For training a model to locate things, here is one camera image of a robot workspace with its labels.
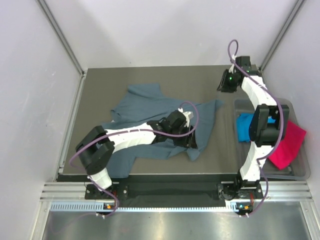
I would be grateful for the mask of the grey-blue t-shirt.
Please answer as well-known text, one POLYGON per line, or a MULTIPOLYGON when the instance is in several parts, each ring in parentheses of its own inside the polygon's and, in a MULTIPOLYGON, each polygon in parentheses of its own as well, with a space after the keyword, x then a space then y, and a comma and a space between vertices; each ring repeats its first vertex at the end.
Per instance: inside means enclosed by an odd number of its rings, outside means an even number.
POLYGON ((106 168, 111 178, 127 178, 136 158, 168 160, 182 152, 187 153, 191 161, 197 160, 206 149, 216 120, 216 111, 223 105, 218 99, 205 103, 184 104, 182 100, 165 96, 158 83, 129 85, 124 98, 110 113, 111 122, 101 125, 107 130, 119 130, 140 127, 143 123, 154 121, 163 129, 165 119, 179 107, 192 111, 194 117, 190 125, 196 127, 193 132, 196 148, 186 148, 174 144, 173 139, 161 137, 161 142, 138 145, 114 153, 106 168))

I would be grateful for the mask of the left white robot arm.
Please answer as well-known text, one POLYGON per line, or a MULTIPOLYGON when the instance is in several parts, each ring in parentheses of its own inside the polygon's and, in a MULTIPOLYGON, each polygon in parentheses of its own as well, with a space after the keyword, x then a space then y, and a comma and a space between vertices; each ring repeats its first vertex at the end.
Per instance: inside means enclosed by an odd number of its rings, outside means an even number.
POLYGON ((168 139, 172 140, 175 146, 195 149, 196 127, 191 125, 193 117, 193 112, 178 108, 168 117, 129 128, 104 129, 99 125, 77 145, 75 156, 79 157, 89 180, 97 185, 97 194, 106 199, 114 191, 107 170, 113 153, 130 147, 166 142, 168 139))

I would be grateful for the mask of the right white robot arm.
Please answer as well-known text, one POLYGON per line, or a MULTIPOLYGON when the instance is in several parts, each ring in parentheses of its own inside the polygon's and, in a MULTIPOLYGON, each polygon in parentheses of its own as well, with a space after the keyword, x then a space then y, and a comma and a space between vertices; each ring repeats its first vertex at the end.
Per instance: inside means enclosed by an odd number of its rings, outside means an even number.
POLYGON ((245 198, 258 188, 266 159, 284 138, 290 109, 271 95, 259 70, 252 68, 249 56, 232 55, 230 61, 232 65, 223 72, 217 91, 234 93, 241 88, 254 108, 248 128, 250 148, 233 185, 234 194, 245 198))

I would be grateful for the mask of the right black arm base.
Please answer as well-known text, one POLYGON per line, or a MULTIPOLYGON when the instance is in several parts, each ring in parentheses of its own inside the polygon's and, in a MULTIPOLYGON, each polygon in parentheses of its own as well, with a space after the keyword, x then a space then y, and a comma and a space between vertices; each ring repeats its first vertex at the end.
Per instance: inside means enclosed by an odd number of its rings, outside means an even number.
POLYGON ((231 200, 260 200, 263 198, 261 185, 238 188, 233 182, 219 182, 217 185, 218 197, 224 201, 231 200))

